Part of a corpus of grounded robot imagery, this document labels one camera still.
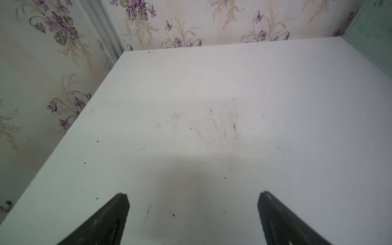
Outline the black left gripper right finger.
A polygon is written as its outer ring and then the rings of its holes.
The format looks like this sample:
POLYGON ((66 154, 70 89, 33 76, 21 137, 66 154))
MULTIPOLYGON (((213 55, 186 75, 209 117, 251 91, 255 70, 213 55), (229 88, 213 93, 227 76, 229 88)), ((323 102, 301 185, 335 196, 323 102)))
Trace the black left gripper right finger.
POLYGON ((268 245, 329 245, 270 192, 262 192, 257 208, 268 245))

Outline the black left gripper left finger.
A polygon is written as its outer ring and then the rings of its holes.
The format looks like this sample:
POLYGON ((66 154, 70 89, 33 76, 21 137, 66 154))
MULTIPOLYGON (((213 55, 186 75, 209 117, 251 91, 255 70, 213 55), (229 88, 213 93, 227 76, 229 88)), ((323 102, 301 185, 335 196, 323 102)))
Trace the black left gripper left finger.
POLYGON ((130 204, 126 194, 118 193, 60 245, 119 245, 130 204))

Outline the green plastic file organizer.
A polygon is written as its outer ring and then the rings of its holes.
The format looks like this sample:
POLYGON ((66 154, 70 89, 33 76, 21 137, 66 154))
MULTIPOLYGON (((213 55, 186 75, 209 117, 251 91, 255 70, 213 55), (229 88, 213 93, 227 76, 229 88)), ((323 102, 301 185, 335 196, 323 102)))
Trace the green plastic file organizer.
POLYGON ((343 39, 392 77, 392 1, 365 1, 343 39))

